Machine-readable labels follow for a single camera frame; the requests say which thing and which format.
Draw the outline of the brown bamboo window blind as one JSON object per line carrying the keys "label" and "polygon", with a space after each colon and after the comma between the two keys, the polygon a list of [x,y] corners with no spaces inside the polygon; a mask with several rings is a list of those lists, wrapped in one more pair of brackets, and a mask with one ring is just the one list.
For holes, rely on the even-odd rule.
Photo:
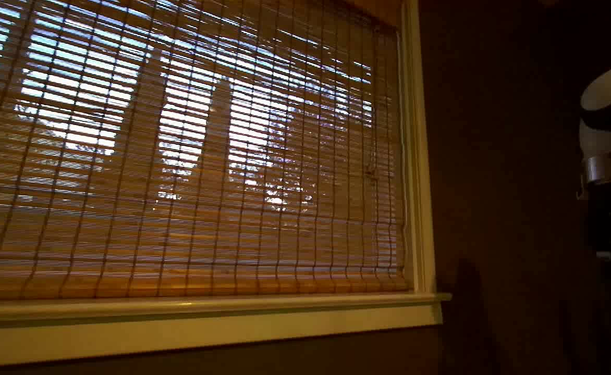
{"label": "brown bamboo window blind", "polygon": [[398,61],[339,0],[0,0],[0,299],[406,289]]}

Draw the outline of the white window frame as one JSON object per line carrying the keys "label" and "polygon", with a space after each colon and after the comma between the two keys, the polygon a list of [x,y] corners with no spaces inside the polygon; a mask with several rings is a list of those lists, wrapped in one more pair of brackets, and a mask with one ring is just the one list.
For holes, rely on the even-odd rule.
{"label": "white window frame", "polygon": [[0,366],[431,327],[436,288],[418,0],[404,0],[402,115],[411,284],[400,293],[0,305]]}

